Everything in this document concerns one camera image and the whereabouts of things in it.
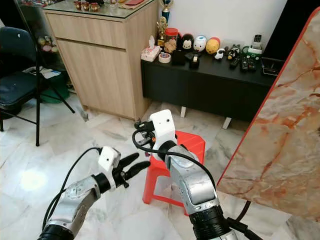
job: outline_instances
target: green container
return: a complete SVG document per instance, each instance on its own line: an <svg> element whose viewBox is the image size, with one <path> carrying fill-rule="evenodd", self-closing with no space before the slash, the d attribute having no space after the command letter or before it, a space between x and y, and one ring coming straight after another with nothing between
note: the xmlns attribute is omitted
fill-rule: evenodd
<svg viewBox="0 0 320 240"><path fill-rule="evenodd" d="M61 73L58 76L51 77L50 79L47 79L47 81L51 81L52 86L58 91L58 93L63 97L63 99L67 99L69 97L69 91L66 85L66 79L67 79L67 74ZM46 94L55 98L59 98L59 96L52 90L52 88L48 88L47 90L44 90L42 94ZM62 101L58 99L54 99L48 96L40 96L41 99L46 102L46 103L51 103L51 104L59 104Z"/></svg>

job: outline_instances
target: red stool leg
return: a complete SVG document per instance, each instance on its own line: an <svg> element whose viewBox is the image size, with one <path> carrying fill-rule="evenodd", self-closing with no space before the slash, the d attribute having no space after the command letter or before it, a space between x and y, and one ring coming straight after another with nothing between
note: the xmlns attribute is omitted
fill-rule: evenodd
<svg viewBox="0 0 320 240"><path fill-rule="evenodd" d="M143 192L143 198L142 198L142 200L145 204L150 204L151 200L154 196L154 191L155 191L158 175L155 174L156 171L153 171L153 170L154 170L154 168L151 165L148 168L148 171L146 173L144 192Z"/></svg>

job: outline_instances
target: yellow toy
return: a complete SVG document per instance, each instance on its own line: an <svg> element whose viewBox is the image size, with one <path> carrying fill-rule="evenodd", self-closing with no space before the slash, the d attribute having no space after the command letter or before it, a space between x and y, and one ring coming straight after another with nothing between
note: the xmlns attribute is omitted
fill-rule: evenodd
<svg viewBox="0 0 320 240"><path fill-rule="evenodd" d="M217 37L211 37L206 43L205 50L208 54L214 54L218 51L220 46L220 39Z"/></svg>

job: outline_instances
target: black cable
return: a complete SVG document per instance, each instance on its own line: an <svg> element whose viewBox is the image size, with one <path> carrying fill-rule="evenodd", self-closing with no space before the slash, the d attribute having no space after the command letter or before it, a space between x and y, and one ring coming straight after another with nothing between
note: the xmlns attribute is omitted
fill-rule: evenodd
<svg viewBox="0 0 320 240"><path fill-rule="evenodd" d="M237 222L240 222L241 219L245 216L245 214L248 211L248 208L250 207L250 204L251 204L251 202L248 200L245 202L245 205L244 205L242 211L240 212L239 216L236 218Z"/></svg>
<svg viewBox="0 0 320 240"><path fill-rule="evenodd" d="M42 223L42 230L45 228L48 219L49 219L49 218L52 216L52 214L54 213L54 210L56 209L56 206L57 206L57 204L58 204L58 202L59 202L59 199L60 199L62 193L65 191L65 186L66 186L66 184L67 184L68 178L69 178L72 170L75 168L75 166L76 166L76 164L79 162L79 160L80 160L87 152L89 152L90 150L97 150L97 151L99 152L99 155L100 155L100 154L101 154L101 151L102 151L102 148L101 148L101 147L90 147L90 148L88 148L87 150L85 150L85 151L78 157L78 159L77 159L77 160L74 162L74 164L71 166L71 168L69 169L68 173L67 173L66 176L65 176L65 179L64 179L63 184L62 184L62 186L61 186L60 192L53 198L52 202L50 203L50 205L49 205L49 207L48 207L48 209L47 209L47 211L46 211L46 213L45 213L45 216L44 216L44 218L43 218L43 223Z"/></svg>
<svg viewBox="0 0 320 240"><path fill-rule="evenodd" d="M182 153L178 153L178 152L173 152L173 151L160 151L160 150L154 150L154 149L151 149L151 148L146 148L146 147L143 147L141 146L139 143L137 143L136 141L136 135L140 132L144 132L142 130L136 130L134 131L134 133L132 134L132 141L133 141L133 144L138 148L138 149L141 149L145 152L148 152L148 153L154 153L154 154L164 154L164 155L172 155L172 156L177 156L177 157L181 157L181 158L185 158L185 159L188 159L190 160L191 162L193 162L194 164L196 164L197 166L199 166L203 171L205 171L205 173L209 176L212 184L213 184L213 187L214 189L216 189L216 184L215 184L215 180L214 178L212 177L211 173L209 172L209 170L204 166L202 165L200 162L198 162L197 160L193 159L192 157L188 156L188 155L184 155Z"/></svg>

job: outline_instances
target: glass tabletop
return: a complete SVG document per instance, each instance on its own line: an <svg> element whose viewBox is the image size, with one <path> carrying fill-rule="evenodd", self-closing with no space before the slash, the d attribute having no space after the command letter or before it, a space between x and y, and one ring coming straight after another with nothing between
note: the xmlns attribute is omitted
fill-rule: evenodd
<svg viewBox="0 0 320 240"><path fill-rule="evenodd" d="M111 6L109 3L105 3L100 7L98 11L85 11L83 8L81 10L77 10L74 4L74 0L64 0L58 3L46 6L43 9L70 12L70 13L92 14L92 15L100 15L105 17L125 19L131 14L135 13L136 11L138 11L139 9L143 8L145 5L153 1L155 0L144 0L144 2L138 7L136 7L135 9L120 8L116 6Z"/></svg>

